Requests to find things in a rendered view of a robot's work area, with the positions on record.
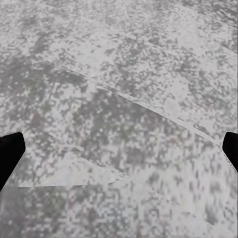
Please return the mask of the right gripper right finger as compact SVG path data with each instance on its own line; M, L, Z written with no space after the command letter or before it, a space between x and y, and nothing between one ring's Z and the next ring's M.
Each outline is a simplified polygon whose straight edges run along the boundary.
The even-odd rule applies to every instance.
M227 132L222 149L238 172L238 134Z

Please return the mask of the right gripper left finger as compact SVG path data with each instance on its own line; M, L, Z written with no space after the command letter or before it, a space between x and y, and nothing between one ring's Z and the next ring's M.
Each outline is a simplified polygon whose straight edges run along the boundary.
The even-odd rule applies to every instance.
M0 191L26 150L22 132L0 137Z

